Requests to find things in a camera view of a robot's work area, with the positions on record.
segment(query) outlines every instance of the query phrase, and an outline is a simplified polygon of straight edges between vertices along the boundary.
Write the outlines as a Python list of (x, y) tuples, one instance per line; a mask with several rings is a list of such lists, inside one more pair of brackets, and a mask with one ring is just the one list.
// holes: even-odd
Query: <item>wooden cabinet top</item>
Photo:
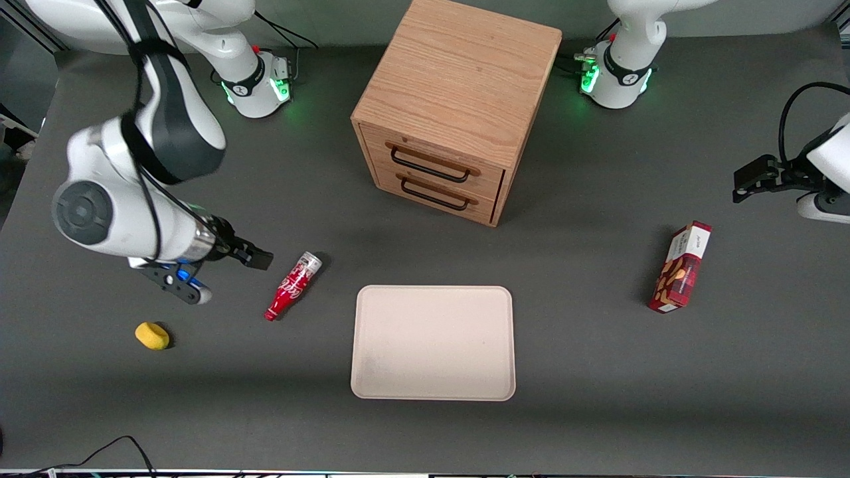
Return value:
[(413, 0), (352, 118), (513, 168), (561, 32), (448, 0)]

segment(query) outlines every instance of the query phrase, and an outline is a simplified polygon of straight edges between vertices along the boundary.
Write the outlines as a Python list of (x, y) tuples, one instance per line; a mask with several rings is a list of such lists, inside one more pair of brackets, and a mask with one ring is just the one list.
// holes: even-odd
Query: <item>red box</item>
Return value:
[(688, 305), (710, 235), (711, 226), (697, 221), (676, 232), (655, 283), (650, 309), (666, 314)]

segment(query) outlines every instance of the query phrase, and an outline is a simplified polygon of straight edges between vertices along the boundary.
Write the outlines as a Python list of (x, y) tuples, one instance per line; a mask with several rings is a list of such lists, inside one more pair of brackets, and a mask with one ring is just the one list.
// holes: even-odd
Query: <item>wooden drawer cabinet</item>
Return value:
[(413, 0), (351, 116), (377, 187), (498, 224), (560, 40), (547, 26)]

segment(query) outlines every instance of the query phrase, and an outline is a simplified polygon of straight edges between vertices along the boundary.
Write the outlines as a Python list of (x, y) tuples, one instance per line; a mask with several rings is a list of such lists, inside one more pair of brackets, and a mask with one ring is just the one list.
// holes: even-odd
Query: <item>red bottle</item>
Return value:
[(319, 258), (311, 253), (304, 253), (301, 259), (295, 264), (295, 267), (290, 270), (286, 279), (277, 287), (275, 301), (271, 303), (269, 309), (265, 311), (266, 320), (273, 321), (285, 308), (292, 305), (296, 299), (304, 292), (304, 288), (309, 284), (316, 271), (321, 267)]

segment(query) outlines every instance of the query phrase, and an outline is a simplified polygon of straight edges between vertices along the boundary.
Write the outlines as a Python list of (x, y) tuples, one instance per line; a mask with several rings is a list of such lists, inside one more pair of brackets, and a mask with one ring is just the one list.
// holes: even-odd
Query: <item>yellow sponge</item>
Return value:
[(168, 332), (152, 322), (142, 322), (136, 327), (136, 339), (151, 350), (165, 349), (171, 341)]

